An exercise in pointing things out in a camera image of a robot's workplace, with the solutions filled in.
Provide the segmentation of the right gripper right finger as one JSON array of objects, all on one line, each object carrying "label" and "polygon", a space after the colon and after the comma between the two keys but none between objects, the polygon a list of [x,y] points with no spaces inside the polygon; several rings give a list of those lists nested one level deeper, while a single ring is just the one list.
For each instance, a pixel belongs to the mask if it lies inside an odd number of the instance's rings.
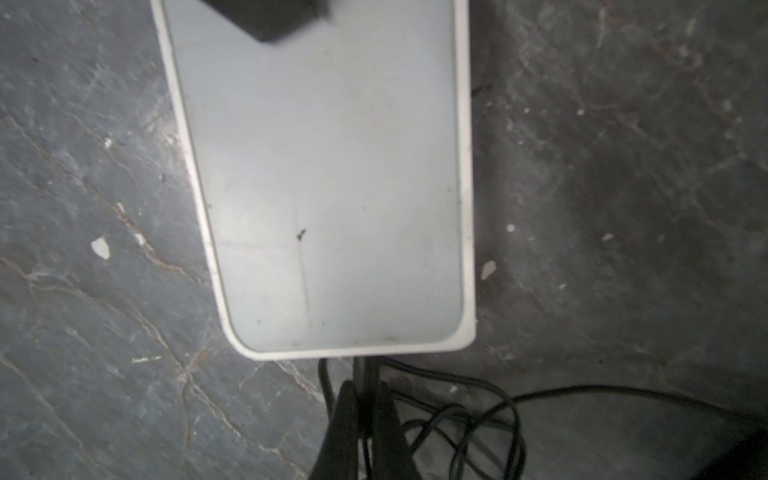
[{"label": "right gripper right finger", "polygon": [[393,396],[386,383],[376,390],[372,413],[372,478],[420,480]]}]

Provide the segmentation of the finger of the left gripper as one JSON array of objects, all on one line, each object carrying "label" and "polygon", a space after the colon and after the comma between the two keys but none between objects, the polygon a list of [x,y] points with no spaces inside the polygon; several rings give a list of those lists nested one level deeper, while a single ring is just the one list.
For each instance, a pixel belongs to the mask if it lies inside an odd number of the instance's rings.
[{"label": "finger of the left gripper", "polygon": [[277,42],[330,14],[325,0],[205,0],[259,42]]}]

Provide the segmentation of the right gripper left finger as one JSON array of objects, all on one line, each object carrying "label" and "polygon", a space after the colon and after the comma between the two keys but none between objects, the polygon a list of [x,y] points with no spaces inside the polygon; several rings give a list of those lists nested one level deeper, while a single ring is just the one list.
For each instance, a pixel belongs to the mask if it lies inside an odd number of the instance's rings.
[{"label": "right gripper left finger", "polygon": [[358,442],[357,392],[352,381],[345,381],[309,480],[357,480]]}]

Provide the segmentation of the white rectangular box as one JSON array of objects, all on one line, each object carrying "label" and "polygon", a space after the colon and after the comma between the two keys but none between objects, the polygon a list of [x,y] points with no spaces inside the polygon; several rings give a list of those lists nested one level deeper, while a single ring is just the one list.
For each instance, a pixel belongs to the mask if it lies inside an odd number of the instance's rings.
[{"label": "white rectangular box", "polygon": [[256,361],[476,337],[469,6],[333,1],[263,43],[152,5],[218,317]]}]

